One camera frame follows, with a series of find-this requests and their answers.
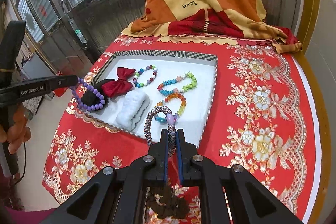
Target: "black cable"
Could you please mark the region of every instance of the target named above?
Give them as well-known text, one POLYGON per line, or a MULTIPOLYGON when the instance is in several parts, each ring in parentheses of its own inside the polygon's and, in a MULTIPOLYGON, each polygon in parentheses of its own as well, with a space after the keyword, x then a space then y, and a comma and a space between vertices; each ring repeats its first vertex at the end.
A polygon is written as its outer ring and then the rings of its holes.
POLYGON ((23 147, 24 147, 24 150, 25 150, 25 166, 23 168, 23 174, 22 174, 22 177, 19 178, 19 180, 17 182, 15 182, 11 187, 14 187, 15 185, 17 185, 22 179, 23 177, 25 176, 25 173, 26 173, 26 143, 23 143, 23 147))

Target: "floral tablecloth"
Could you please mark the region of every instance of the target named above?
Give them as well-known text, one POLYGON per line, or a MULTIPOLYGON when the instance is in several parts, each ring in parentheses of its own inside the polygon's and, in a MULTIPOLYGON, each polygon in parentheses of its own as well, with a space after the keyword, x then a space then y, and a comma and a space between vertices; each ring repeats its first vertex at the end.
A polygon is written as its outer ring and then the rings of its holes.
MULTIPOLYGON (((222 166, 241 164, 300 219, 308 219, 320 176, 315 169, 313 116, 298 69, 290 54, 270 46, 172 43, 119 36, 97 60, 89 83, 115 51, 181 50, 216 54, 217 85, 199 153, 222 166)), ((79 87, 80 95, 85 92, 79 87)), ((128 166, 147 154, 145 140, 105 128, 76 110, 71 100, 53 138, 43 186, 63 203, 107 165, 128 166)), ((182 187, 177 161, 169 161, 169 183, 189 203, 186 219, 155 223, 200 223, 198 189, 182 187)))

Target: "white tray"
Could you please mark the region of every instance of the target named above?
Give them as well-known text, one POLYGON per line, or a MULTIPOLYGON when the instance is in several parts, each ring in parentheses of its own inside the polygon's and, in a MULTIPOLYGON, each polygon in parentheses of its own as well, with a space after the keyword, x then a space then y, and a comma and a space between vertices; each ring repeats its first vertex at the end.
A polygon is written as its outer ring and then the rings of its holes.
MULTIPOLYGON (((177 76, 190 71, 197 79, 197 87, 184 93, 186 108, 183 115, 181 115, 176 122, 176 129, 182 128, 184 130, 185 140, 199 147, 216 87, 217 56, 199 52, 163 50, 115 52, 103 68, 101 68, 92 84, 94 85, 103 79, 118 79, 116 73, 117 67, 134 68, 136 71, 139 71, 141 68, 150 65, 157 67, 157 77, 151 84, 142 88, 133 87, 133 89, 147 93, 151 102, 131 132, 123 128, 121 128, 121 130, 144 139, 143 130, 148 112, 155 107, 159 101, 165 98, 165 96, 157 90, 158 86, 163 81, 175 79, 177 76)), ((147 81, 151 77, 152 72, 153 70, 145 71, 140 75, 139 82, 147 81)), ((129 81, 133 83, 133 77, 129 78, 129 81)), ((181 89, 182 86, 189 83, 190 79, 185 79, 176 85, 169 85, 165 89, 172 90, 175 87, 181 89)), ((109 99, 108 105, 104 109, 86 113, 99 122, 103 122, 107 127, 117 128, 117 126, 114 125, 114 121, 122 108, 124 97, 125 96, 118 96, 109 99)), ((167 104, 167 107, 169 107, 174 114, 178 111, 180 104, 180 100, 173 99, 167 104)), ((161 130, 163 128, 167 128, 167 125, 160 124, 155 120, 152 121, 151 135, 154 142, 160 140, 161 130)))

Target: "beaded bracelet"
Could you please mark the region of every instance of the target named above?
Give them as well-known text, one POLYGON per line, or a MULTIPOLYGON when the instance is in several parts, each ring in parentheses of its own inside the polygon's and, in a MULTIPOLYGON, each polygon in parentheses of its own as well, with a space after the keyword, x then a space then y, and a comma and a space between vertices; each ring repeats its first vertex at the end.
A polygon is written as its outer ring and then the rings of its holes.
POLYGON ((180 76, 176 77, 173 80, 164 81, 161 85, 159 85, 157 87, 157 89, 158 89, 158 91, 162 95, 167 96, 168 94, 172 94, 172 93, 183 93, 183 92, 186 92, 188 90, 191 90, 191 89, 195 88, 196 85, 197 85, 197 80, 196 80, 195 76, 191 72, 186 72, 184 75, 180 75, 180 76), (181 90, 179 90, 178 88, 174 88, 171 91, 163 90, 163 88, 165 86, 171 85, 171 84, 176 84, 177 82, 181 82, 185 78, 190 78, 191 79, 191 83, 188 84, 188 85, 183 86, 181 90))
POLYGON ((77 95, 76 87, 71 86, 70 87, 70 89, 72 90, 71 93, 78 103, 77 108, 81 111, 86 110, 88 112, 95 111, 95 110, 98 110, 98 109, 102 109, 104 107, 104 104, 105 104, 104 95, 100 94, 100 92, 98 92, 97 89, 95 89, 93 86, 86 83, 83 78, 81 79, 81 78, 78 77, 78 83, 81 83, 83 85, 83 87, 85 87, 87 90, 92 91, 100 99, 100 103, 92 105, 92 106, 87 106, 86 104, 83 104, 81 98, 79 98, 79 96, 77 95))
POLYGON ((148 84, 150 84, 151 82, 154 81, 154 79, 156 78, 156 74, 158 72, 158 69, 157 67, 155 66, 147 66, 146 68, 144 69, 140 69, 135 75, 134 75, 134 78, 133 78, 133 83, 134 83, 134 86, 138 87, 138 88, 141 88, 143 86, 146 86, 148 84), (138 83, 138 77, 145 71, 145 70, 150 70, 150 69, 153 69, 153 76, 151 78, 149 78, 149 80, 147 80, 145 83, 138 83))
MULTIPOLYGON (((187 102, 185 100, 185 97, 182 94, 180 94, 180 93, 169 94, 167 96, 167 98, 165 98, 161 102, 157 103, 156 106, 165 105, 165 104, 169 103, 169 101, 171 99, 173 99, 173 98, 179 98, 179 99, 181 99, 181 106, 180 106, 179 110, 175 113, 175 115, 173 115, 174 120, 176 121, 183 114, 184 109, 185 109, 185 105, 187 104, 187 102)), ((154 119, 156 121, 158 121, 159 123, 166 123, 167 122, 166 118, 159 117, 157 114, 154 116, 154 119)))
POLYGON ((166 120, 168 124, 168 156, 171 157, 176 149, 176 128, 174 117, 168 107, 156 106, 148 113, 144 127, 145 138, 148 145, 153 144, 153 140, 151 137, 152 118, 160 112, 163 112, 166 115, 166 120))

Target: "red bow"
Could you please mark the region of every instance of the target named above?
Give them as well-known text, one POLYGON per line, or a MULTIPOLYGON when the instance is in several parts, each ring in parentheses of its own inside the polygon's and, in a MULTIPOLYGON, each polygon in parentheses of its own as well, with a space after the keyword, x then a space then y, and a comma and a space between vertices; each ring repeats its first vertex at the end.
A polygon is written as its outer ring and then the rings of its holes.
POLYGON ((103 92, 108 97, 124 95, 133 87, 127 79, 135 73, 135 69, 117 68, 118 80, 110 81, 101 86, 103 92))

